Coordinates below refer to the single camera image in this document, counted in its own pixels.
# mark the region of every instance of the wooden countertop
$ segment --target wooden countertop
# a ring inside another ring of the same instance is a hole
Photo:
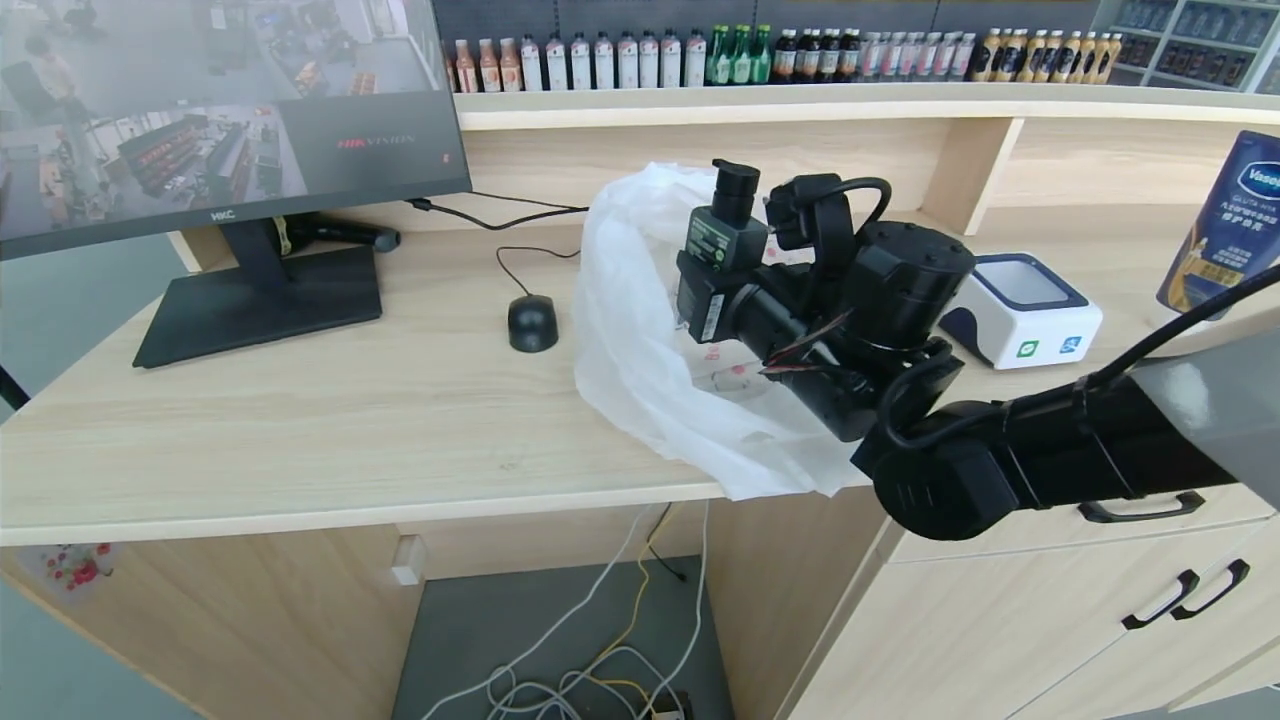
[[[1194,211],[992,210],[979,237],[966,240],[975,252],[1034,252],[1107,315],[1084,364],[997,374],[970,363],[948,398],[1062,383],[1148,332],[1144,313]],[[518,291],[494,247],[566,250],[579,232],[408,236],[380,258],[381,320],[143,372],[131,361],[155,311],[147,307],[0,428],[0,544],[721,496],[710,478],[660,459],[577,396],[576,261],[507,256],[535,292],[554,297],[562,333],[544,354],[508,347],[506,310]],[[851,484],[865,482],[849,470]]]
[[[1280,124],[1280,97],[1121,86],[797,85],[453,97],[463,131],[1015,117]]]

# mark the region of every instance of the white plastic bag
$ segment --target white plastic bag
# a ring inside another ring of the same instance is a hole
[[[573,292],[579,393],[667,459],[714,477],[733,500],[869,484],[785,387],[737,341],[696,345],[675,310],[676,252],[716,173],[671,164],[609,183],[582,231]],[[790,261],[771,241],[769,258]]]

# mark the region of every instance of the computer monitor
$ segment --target computer monitor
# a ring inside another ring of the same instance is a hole
[[[273,218],[471,190],[431,0],[0,0],[0,259],[223,224],[140,366],[376,318]]]

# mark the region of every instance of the drawer handle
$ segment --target drawer handle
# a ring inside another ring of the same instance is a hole
[[[1138,512],[1135,515],[1117,515],[1097,502],[1082,502],[1076,510],[1091,523],[1138,523],[1140,520],[1162,520],[1165,518],[1178,518],[1190,515],[1204,505],[1204,498],[1196,491],[1180,492],[1175,496],[1178,507],[1175,510],[1161,510],[1160,512]]]
[[[1169,614],[1172,609],[1183,603],[1184,600],[1199,587],[1199,575],[1194,570],[1183,570],[1181,575],[1178,575],[1178,583],[1183,585],[1183,589],[1178,593],[1178,597],[1169,601],[1169,605],[1157,610],[1151,618],[1146,620],[1139,620],[1137,615],[1130,614],[1120,624],[1124,625],[1126,630],[1140,630],[1147,625],[1160,620],[1164,615]]]
[[[1210,607],[1213,607],[1215,602],[1226,597],[1228,593],[1238,588],[1240,583],[1244,582],[1244,578],[1249,577],[1249,564],[1245,562],[1243,559],[1236,559],[1234,562],[1228,565],[1226,569],[1230,570],[1231,573],[1231,584],[1226,585],[1226,588],[1224,588],[1222,592],[1213,596],[1213,600],[1206,602],[1204,605],[1199,606],[1196,610],[1187,610],[1181,605],[1170,610],[1169,614],[1172,615],[1174,620],[1190,620],[1192,618],[1199,615],[1201,612],[1204,612]]]

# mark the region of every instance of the black mouse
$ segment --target black mouse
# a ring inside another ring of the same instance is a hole
[[[521,352],[541,352],[559,340],[556,304],[545,295],[526,295],[507,307],[507,336]]]

